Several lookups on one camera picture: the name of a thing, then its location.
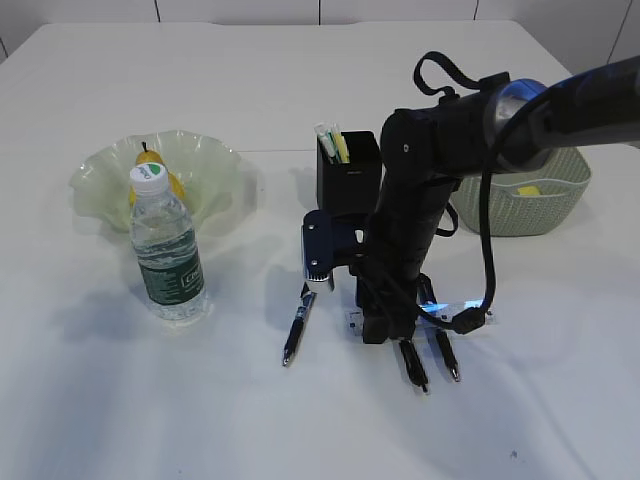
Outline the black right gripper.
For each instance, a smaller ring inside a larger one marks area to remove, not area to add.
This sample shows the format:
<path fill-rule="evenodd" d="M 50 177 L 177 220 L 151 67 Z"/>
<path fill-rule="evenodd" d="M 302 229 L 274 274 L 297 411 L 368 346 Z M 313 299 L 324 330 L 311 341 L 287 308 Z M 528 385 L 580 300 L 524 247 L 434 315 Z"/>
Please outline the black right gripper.
<path fill-rule="evenodd" d="M 433 318 L 419 306 L 428 291 L 421 268 L 439 223 L 438 209 L 378 209 L 371 216 L 366 256 L 350 269 L 357 276 L 365 344 L 411 340 L 416 321 Z"/>

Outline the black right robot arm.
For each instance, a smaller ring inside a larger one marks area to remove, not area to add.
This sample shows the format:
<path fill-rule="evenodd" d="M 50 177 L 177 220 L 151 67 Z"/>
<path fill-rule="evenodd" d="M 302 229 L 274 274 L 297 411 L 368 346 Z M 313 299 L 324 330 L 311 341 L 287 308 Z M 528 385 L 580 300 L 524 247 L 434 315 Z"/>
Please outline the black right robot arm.
<path fill-rule="evenodd" d="M 482 303 L 437 320 L 459 334 L 481 327 L 496 290 L 489 193 L 496 174 L 541 169 L 554 149 L 632 142 L 639 137 L 639 61 L 629 58 L 544 86 L 499 73 L 467 78 L 438 52 L 439 64 L 467 90 L 437 89 L 432 108 L 398 109 L 384 123 L 385 168 L 368 221 L 365 252 L 351 271 L 367 344 L 409 340 L 424 316 L 417 303 L 420 273 L 452 193 L 479 176 L 479 223 L 485 270 Z"/>

